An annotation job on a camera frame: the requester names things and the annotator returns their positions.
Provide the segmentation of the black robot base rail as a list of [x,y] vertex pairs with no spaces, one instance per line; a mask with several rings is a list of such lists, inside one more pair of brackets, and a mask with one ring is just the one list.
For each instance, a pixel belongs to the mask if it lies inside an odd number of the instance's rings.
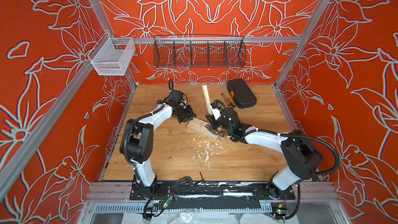
[[132,182],[130,200],[156,200],[165,199],[167,196],[202,198],[202,197],[249,197],[255,200],[295,200],[296,196],[292,187],[282,193],[271,191],[266,181],[216,181],[192,180],[184,177],[179,180],[157,180],[151,186],[140,185],[137,179]]

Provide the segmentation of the silver ratchet wrench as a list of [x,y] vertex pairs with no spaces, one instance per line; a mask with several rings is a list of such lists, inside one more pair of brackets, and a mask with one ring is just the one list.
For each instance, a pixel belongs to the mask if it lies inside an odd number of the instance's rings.
[[227,105],[228,107],[232,107],[232,105],[230,104],[228,98],[227,98],[223,93],[221,94],[221,96],[222,96],[222,98],[224,99],[226,105]]

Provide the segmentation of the black plastic tool case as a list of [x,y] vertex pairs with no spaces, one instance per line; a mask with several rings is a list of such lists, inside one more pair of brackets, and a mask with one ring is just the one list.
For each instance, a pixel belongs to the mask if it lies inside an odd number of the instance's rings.
[[241,78],[229,81],[227,83],[227,90],[235,105],[240,109],[253,107],[257,103],[255,94]]

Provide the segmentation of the white mesh basket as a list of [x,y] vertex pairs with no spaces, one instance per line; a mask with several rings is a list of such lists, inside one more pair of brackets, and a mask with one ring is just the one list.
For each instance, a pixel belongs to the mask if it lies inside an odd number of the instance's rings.
[[88,54],[88,58],[98,75],[123,76],[135,51],[133,38],[115,38],[105,32]]

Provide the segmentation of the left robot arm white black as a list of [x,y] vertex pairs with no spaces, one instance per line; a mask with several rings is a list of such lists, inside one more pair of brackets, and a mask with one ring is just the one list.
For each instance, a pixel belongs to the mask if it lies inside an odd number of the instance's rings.
[[168,96],[157,101],[155,110],[127,121],[120,144],[120,153],[133,167],[136,182],[152,197],[160,196],[157,192],[157,176],[150,163],[155,130],[172,117],[175,117],[179,123],[189,122],[197,117],[188,104],[186,94],[174,89],[172,79],[169,80],[169,91]]

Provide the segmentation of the wooden handle claw hammer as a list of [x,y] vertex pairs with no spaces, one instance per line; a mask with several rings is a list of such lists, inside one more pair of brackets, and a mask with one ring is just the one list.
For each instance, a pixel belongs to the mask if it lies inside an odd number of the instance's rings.
[[[205,103],[206,103],[207,111],[208,111],[208,113],[210,115],[212,115],[212,110],[210,108],[210,97],[209,97],[207,85],[202,85],[202,90],[203,90],[203,94],[204,94],[204,97],[205,97]],[[224,136],[225,136],[225,134],[222,133],[221,131],[213,130],[211,127],[209,127],[208,130],[210,132],[212,132],[213,134],[216,134],[216,135],[220,136],[221,138],[224,138]]]

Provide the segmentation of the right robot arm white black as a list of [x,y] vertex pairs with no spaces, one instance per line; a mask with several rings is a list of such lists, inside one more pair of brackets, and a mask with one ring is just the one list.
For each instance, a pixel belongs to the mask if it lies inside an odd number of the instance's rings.
[[[287,165],[276,172],[267,183],[267,193],[272,199],[280,199],[284,192],[292,185],[298,185],[309,180],[314,175],[328,175],[338,170],[340,157],[338,152],[327,142],[306,136],[300,130],[290,133],[274,132],[259,129],[242,123],[233,108],[215,107],[212,114],[207,115],[212,130],[221,128],[228,134],[228,138],[235,143],[259,145],[283,154]],[[323,154],[315,146],[319,143],[326,147],[334,156],[334,165],[325,171],[318,171],[323,161]]]

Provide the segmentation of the orange black screwdriver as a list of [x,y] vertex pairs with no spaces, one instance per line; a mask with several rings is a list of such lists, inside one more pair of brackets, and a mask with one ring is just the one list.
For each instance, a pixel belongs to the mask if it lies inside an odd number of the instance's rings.
[[232,99],[228,98],[228,100],[229,100],[230,104],[232,105],[232,108],[235,108],[236,105],[234,104],[234,102],[232,101]]

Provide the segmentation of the light wooden block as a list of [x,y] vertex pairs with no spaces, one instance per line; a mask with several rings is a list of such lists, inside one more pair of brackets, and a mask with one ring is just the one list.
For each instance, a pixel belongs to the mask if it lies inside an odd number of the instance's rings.
[[198,118],[194,118],[192,121],[188,123],[188,130],[193,131],[203,137],[206,137],[212,141],[217,141],[219,134],[217,134],[215,131],[210,131],[206,126],[208,125],[208,122],[203,121]]

